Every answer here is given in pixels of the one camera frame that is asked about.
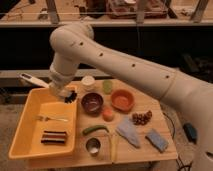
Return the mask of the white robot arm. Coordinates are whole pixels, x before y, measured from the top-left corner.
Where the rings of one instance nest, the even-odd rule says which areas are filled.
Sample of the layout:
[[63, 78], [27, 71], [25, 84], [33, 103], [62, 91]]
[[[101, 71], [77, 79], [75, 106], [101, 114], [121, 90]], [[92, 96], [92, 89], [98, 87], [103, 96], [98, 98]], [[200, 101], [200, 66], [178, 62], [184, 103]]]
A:
[[213, 171], [213, 84], [177, 69], [104, 47], [94, 41], [91, 26], [74, 22], [50, 36], [54, 59], [50, 91], [63, 101], [81, 63], [95, 67], [185, 115], [198, 134], [191, 171]]

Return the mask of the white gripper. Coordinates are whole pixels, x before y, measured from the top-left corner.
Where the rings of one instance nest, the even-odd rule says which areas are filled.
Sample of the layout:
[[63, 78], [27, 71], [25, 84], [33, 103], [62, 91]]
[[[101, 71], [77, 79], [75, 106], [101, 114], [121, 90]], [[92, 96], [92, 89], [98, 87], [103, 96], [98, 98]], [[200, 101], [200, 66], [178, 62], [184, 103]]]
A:
[[60, 86], [54, 82], [49, 83], [49, 90], [53, 95], [55, 95], [56, 97], [60, 97], [60, 98], [66, 98], [71, 95], [70, 90], [68, 90], [65, 87]]

